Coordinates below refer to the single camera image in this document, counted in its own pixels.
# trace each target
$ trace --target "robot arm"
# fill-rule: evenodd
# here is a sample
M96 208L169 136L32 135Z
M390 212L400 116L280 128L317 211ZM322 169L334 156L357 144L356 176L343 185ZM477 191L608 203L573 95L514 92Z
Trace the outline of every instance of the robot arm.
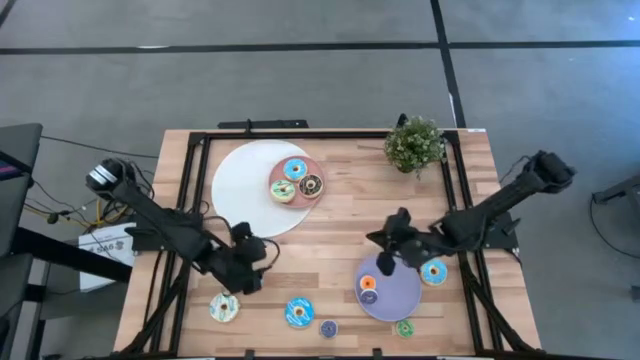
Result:
M200 273L211 274L231 293L251 294L261 289L265 269L252 264L266 257L264 241L251 233L248 223L231 229L233 246L194 223L188 214L163 209L138 188L133 167L120 159L107 159L86 177L87 186L106 200L134 209L151 225L166 248L175 251Z
M447 214L430 225L429 232L411 227L409 212L400 208L387 218L382 230L367 234L369 240L383 248L378 267L383 274L391 275L394 255L399 255L407 266L419 269L434 257L475 250L482 245L496 217L533 194L559 193L571 185L575 173L556 154L539 151L512 183L471 209Z

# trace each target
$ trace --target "donut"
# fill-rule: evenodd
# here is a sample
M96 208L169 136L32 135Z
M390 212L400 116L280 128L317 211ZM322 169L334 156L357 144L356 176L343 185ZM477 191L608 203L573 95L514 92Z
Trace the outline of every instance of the donut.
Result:
M403 338L409 338L413 335L415 328L409 319L404 319L396 323L396 333Z
M376 288L376 278L371 275L364 275L360 278L360 289L375 289Z
M293 298L284 309L284 318L290 326L302 329L311 325L314 317L313 305L306 298Z
M209 314L216 321L229 322L238 315L240 303L233 295L218 294L209 303Z
M323 188L322 179L318 175L309 174L303 177L298 184L300 193L306 198L314 198L320 195Z
M284 163L284 176L291 181L298 181L307 174L307 164L302 159L294 158Z
M333 320L325 320L320 324L320 334L327 339L331 339L338 335L338 323Z
M271 184L271 197L280 203L288 203L296 196L296 188L287 180L276 180Z
M447 265L440 259L433 259L422 264L420 278L427 285L442 285L447 279Z
M363 304L371 305L378 301L378 292L373 289L365 289L360 293L360 301Z

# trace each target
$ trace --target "wooden table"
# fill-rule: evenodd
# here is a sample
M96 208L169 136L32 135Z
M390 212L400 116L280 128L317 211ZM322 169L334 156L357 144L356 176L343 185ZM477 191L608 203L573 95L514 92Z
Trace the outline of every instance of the wooden table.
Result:
M155 200L162 206L175 206L189 132L169 130L165 133L153 184ZM467 130L460 130L460 138L471 193L477 204L499 189L489 140L485 132ZM211 181L221 161L246 142L213 141L203 199L211 199ZM400 206L409 209L412 225L423 229L448 211L440 166L430 166L417 180L415 175L402 174L387 163L382 151L383 140L295 139L291 142L323 166L327 176L326 193L300 225L274 238L282 247L280 260L266 274L260 292L238 296L241 311L232 323L220 324L209 316L209 301L222 288L213 276L202 276L192 270L179 355L242 356L247 348L254 349L258 356L370 355L374 347L381 347L385 355L473 354L456 257L443 258L449 268L445 284L424 286L422 303L411 316L416 332L410 339L394 335L393 323L369 317L358 305L353 291L354 272L361 260L380 251L365 238L366 233L380 229L386 217ZM194 159L199 158L196 152ZM453 159L450 149L449 159ZM462 206L452 160L450 167L457 203ZM193 193L196 168L194 166L191 174L189 194ZM207 227L228 239L218 225L207 224ZM273 249L268 250L267 260L273 256ZM485 256L496 305L525 341L539 346L520 266L502 250L486 251ZM155 258L156 253L136 258L116 350L126 346L142 326ZM161 264L158 279L163 268ZM156 284L157 293L160 281ZM285 304L296 296L305 296L314 303L316 320L305 330L290 328L283 317ZM479 303L478 308L484 345L490 348L486 316ZM168 348L172 309L166 319L161 349ZM326 340L319 335L318 324L323 319L339 323L340 332L335 339Z

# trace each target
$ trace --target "potted plant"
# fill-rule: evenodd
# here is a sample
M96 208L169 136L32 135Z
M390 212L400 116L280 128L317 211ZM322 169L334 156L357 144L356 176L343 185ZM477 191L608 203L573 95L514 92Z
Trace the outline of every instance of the potted plant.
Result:
M419 178L427 164L443 159L442 132L433 120L423 120L420 116L407 119L403 114L398 125L387 136L384 153L398 170L403 173L415 171Z

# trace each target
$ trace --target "purple plate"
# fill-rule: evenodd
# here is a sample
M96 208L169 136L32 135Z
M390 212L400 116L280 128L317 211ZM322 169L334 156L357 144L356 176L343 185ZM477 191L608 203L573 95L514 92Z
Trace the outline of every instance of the purple plate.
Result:
M393 322L408 318L420 305L420 275L415 269L394 258L395 271L391 276L384 276L376 266L376 258L377 256L372 256L365 259L356 272L354 289L358 303L367 314L381 321ZM370 305L360 301L360 278L364 275L371 275L376 279L378 300Z

